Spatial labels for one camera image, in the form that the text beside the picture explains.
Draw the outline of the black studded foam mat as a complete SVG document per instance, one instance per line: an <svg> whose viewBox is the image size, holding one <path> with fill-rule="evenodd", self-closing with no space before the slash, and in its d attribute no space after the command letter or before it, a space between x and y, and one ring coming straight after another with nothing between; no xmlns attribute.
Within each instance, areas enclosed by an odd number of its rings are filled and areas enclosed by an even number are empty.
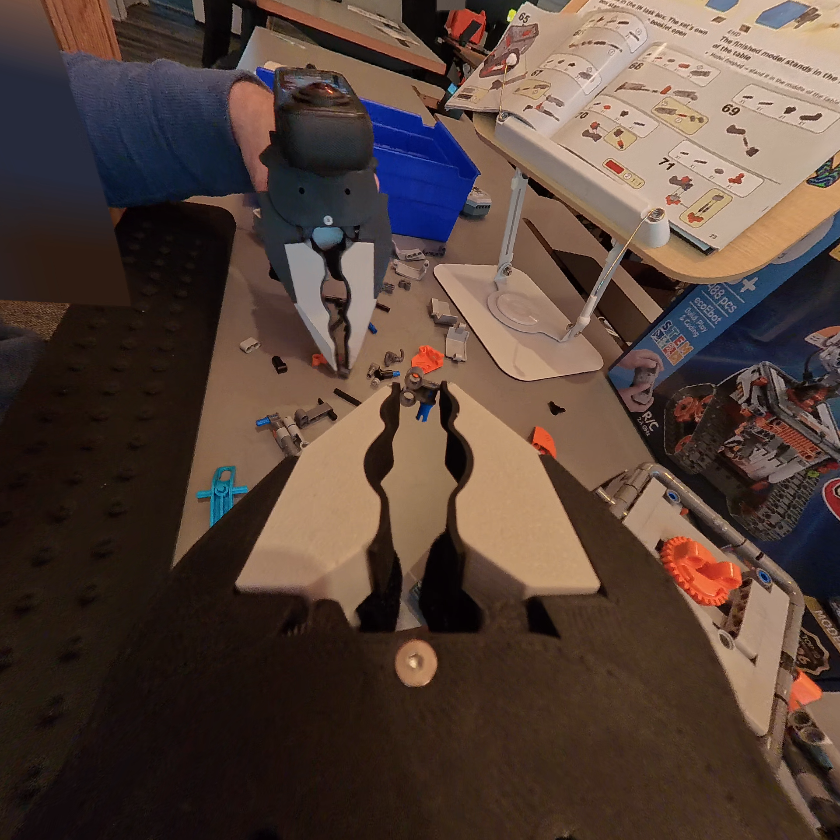
<svg viewBox="0 0 840 840"><path fill-rule="evenodd" d="M171 568L235 231L219 206L127 211L129 306L70 306L3 420L2 838Z"/></svg>

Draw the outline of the person's left hand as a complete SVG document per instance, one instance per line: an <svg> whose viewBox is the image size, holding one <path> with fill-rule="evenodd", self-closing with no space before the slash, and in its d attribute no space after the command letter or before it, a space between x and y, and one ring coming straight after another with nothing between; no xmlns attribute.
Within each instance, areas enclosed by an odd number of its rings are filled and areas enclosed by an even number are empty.
<svg viewBox="0 0 840 840"><path fill-rule="evenodd" d="M255 81L238 80L228 94L229 121L248 175L257 193L268 186L268 170L260 159L275 128L274 97Z"/></svg>

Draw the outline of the white stand with wooden tray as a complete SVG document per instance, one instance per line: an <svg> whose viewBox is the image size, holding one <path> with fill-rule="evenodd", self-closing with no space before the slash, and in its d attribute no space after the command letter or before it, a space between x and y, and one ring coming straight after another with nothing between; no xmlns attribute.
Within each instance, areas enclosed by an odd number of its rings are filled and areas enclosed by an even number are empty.
<svg viewBox="0 0 840 840"><path fill-rule="evenodd" d="M838 210L838 187L807 185L809 176L730 244L705 252L674 233L661 207L639 213L641 202L620 202L596 185L577 195L539 166L536 154L522 156L522 138L503 125L506 117L496 118L489 112L475 115L479 136L516 168L500 256L495 265L441 265L435 276L498 366L520 381L602 367L601 355L583 330L627 249L667 276L689 284L737 280L768 265ZM616 241L577 318L565 316L535 281L513 266L528 179L541 183Z"/></svg>

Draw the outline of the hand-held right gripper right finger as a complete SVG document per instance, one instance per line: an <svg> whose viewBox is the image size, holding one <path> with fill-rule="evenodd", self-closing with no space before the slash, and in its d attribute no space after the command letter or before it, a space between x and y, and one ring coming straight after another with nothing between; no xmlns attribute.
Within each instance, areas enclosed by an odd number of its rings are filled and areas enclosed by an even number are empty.
<svg viewBox="0 0 840 840"><path fill-rule="evenodd" d="M440 389L445 464L456 480L447 531L475 601L589 595L600 588L537 452L454 383Z"/></svg>

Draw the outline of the grey toy actuator assembly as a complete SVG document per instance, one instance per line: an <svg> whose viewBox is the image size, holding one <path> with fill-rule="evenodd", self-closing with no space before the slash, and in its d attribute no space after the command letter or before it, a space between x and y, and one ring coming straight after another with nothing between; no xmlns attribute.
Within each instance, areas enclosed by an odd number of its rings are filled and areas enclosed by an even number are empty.
<svg viewBox="0 0 840 840"><path fill-rule="evenodd" d="M336 422L338 415L330 404L319 398L318 404L312 408L299 408L294 415L289 416L272 413L257 419L255 425L270 430L285 457L298 457L309 446L302 431L325 418Z"/></svg>

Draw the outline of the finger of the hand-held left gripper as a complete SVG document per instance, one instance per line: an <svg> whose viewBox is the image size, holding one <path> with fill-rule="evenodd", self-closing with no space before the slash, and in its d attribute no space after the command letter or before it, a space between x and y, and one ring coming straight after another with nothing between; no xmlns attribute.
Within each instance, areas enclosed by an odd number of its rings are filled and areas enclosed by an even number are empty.
<svg viewBox="0 0 840 840"><path fill-rule="evenodd" d="M340 258L348 292L344 306L345 366L348 370L358 359L375 309L374 256L372 243L356 242L346 248Z"/></svg>
<svg viewBox="0 0 840 840"><path fill-rule="evenodd" d="M335 307L324 301L322 287L329 277L327 262L321 251L310 243L285 245L295 306L315 340L321 354L333 371L340 368L337 338L340 320Z"/></svg>

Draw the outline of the blue bin with white label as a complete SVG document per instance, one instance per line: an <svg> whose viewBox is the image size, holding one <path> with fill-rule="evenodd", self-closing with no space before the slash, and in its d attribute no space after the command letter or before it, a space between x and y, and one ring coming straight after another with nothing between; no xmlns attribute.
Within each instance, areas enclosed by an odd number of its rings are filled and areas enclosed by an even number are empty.
<svg viewBox="0 0 840 840"><path fill-rule="evenodd" d="M440 122L360 99L374 132L376 178L392 234L445 242L479 174Z"/></svg>

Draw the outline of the blue printed cardboard box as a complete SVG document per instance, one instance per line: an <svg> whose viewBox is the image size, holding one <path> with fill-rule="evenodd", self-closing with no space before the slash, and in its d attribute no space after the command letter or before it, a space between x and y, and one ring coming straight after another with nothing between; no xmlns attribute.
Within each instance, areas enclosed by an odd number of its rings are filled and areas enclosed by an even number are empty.
<svg viewBox="0 0 840 840"><path fill-rule="evenodd" d="M657 462L819 599L839 593L838 237L835 215L691 287L608 374Z"/></svg>

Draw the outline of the light blue separator tool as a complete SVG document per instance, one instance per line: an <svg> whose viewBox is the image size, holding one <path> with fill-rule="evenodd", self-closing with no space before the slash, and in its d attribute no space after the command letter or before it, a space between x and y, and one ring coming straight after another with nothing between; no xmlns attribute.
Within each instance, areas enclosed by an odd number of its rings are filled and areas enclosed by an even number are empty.
<svg viewBox="0 0 840 840"><path fill-rule="evenodd" d="M209 527L214 526L233 507L236 499L249 491L247 486L239 486L236 481L234 465L218 467L208 490L199 490L196 499L207 501Z"/></svg>

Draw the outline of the person's left forearm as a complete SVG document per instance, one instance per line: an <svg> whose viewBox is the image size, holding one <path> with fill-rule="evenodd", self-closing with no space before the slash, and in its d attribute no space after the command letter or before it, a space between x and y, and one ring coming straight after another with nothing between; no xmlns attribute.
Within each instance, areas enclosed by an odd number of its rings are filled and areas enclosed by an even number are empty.
<svg viewBox="0 0 840 840"><path fill-rule="evenodd" d="M237 81L265 87L254 75L60 55L111 207L255 192L228 113Z"/></svg>

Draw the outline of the white instruction booklet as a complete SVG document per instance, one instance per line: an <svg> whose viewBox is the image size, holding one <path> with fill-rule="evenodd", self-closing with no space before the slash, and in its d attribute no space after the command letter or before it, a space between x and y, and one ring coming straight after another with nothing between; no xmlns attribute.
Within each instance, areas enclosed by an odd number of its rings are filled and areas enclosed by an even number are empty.
<svg viewBox="0 0 840 840"><path fill-rule="evenodd" d="M833 163L838 33L838 2L525 3L448 106L709 252Z"/></svg>

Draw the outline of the orange and black device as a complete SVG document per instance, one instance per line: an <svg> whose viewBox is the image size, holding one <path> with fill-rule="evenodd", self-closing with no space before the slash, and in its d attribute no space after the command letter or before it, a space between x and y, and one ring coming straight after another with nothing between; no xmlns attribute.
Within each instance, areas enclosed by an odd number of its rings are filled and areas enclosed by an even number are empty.
<svg viewBox="0 0 840 840"><path fill-rule="evenodd" d="M447 41L463 47L482 49L487 31L487 13L483 9L479 12L468 8L449 10L444 31Z"/></svg>

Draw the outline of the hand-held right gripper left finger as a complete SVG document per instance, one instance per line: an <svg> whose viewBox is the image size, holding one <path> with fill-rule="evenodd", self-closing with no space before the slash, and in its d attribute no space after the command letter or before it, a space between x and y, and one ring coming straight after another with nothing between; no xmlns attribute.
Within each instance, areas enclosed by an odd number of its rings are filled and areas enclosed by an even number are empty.
<svg viewBox="0 0 840 840"><path fill-rule="evenodd" d="M236 587L243 593L298 595L356 608L371 594L366 559L381 502L364 456L385 430L381 388L297 460L257 538Z"/></svg>

